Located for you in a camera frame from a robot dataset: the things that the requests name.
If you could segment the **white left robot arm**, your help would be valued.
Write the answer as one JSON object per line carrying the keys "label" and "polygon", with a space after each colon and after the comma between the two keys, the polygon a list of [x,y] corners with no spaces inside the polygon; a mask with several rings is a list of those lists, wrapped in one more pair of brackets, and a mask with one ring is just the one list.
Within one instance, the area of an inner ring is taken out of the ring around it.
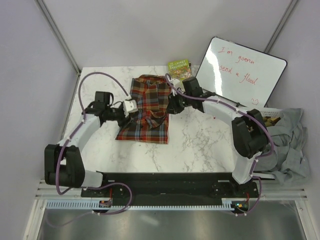
{"label": "white left robot arm", "polygon": [[77,126],[57,144],[49,144],[44,150],[44,180],[57,188],[92,188],[99,197],[106,196],[110,185],[103,174],[86,170],[81,152],[91,136],[107,121],[116,121],[123,127],[131,114],[138,111],[137,103],[130,96],[119,107],[113,106],[114,95],[97,91],[92,101],[82,111]]}

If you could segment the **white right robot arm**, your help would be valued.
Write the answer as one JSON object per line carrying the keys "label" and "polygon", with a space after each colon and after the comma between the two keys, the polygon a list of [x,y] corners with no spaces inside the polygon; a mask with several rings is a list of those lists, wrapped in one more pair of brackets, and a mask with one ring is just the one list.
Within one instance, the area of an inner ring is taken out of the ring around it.
{"label": "white right robot arm", "polygon": [[204,114],[218,118],[231,127],[232,143],[236,150],[235,168],[229,184],[229,191],[235,197],[247,191],[246,183],[255,177],[254,169],[260,158],[272,154],[264,153],[267,145],[272,148],[272,138],[258,109],[249,110],[240,103],[225,101],[214,92],[204,92],[196,77],[183,80],[182,88],[176,88],[177,79],[165,75],[166,83],[171,88],[168,96],[169,114],[179,114],[186,107],[192,107]]}

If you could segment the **red brown plaid shirt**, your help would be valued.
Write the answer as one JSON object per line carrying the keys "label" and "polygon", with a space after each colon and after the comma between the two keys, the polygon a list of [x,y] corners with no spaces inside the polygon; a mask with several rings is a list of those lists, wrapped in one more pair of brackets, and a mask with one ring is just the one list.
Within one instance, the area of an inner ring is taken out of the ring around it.
{"label": "red brown plaid shirt", "polygon": [[164,76],[141,75],[133,78],[130,96],[137,104],[130,121],[120,128],[116,140],[167,144],[169,114],[167,106],[172,93]]}

